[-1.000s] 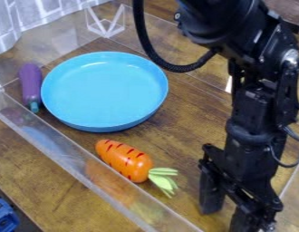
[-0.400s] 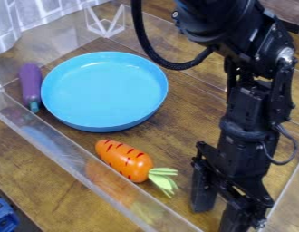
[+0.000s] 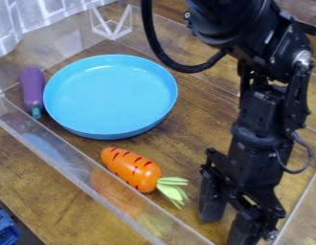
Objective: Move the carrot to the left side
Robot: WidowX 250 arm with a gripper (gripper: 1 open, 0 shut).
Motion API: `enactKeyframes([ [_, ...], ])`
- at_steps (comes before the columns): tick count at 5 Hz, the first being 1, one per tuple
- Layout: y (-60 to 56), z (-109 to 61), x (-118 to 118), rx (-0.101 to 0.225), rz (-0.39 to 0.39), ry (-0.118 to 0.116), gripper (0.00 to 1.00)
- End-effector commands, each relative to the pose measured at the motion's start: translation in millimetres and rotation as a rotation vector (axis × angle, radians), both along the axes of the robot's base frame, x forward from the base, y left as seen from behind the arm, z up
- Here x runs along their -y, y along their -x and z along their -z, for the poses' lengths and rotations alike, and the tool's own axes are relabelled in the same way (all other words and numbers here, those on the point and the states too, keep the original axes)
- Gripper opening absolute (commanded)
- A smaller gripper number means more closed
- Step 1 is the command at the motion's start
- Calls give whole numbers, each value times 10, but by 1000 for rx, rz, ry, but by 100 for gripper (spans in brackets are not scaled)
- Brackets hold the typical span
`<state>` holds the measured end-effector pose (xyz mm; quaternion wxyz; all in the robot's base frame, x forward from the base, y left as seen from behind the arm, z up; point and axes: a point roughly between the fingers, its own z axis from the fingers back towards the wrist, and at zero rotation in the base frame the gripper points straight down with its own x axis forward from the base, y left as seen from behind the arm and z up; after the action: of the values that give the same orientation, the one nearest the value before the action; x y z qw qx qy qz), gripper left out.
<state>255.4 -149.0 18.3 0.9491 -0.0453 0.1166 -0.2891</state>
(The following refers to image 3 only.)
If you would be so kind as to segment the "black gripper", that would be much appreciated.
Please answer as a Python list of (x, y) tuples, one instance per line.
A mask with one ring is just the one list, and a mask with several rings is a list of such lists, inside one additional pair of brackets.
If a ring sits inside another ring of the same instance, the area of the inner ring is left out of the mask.
[(225, 207), (231, 206), (237, 216), (226, 245), (257, 245), (260, 240), (274, 238), (277, 221), (286, 215), (274, 187), (282, 178), (293, 141), (277, 133), (258, 137), (238, 125), (231, 127), (231, 134), (227, 153), (206, 150), (198, 214), (203, 223), (217, 222)]

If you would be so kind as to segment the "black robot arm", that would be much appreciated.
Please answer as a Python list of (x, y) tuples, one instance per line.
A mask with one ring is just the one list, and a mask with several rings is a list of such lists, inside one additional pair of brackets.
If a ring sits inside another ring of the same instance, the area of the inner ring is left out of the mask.
[(285, 210), (274, 195), (296, 130), (309, 115), (306, 91), (313, 61), (309, 40), (273, 0), (187, 0), (194, 35), (238, 59), (240, 117), (229, 152), (206, 150), (201, 166), (199, 218), (215, 222), (237, 210), (226, 245), (257, 245), (276, 237)]

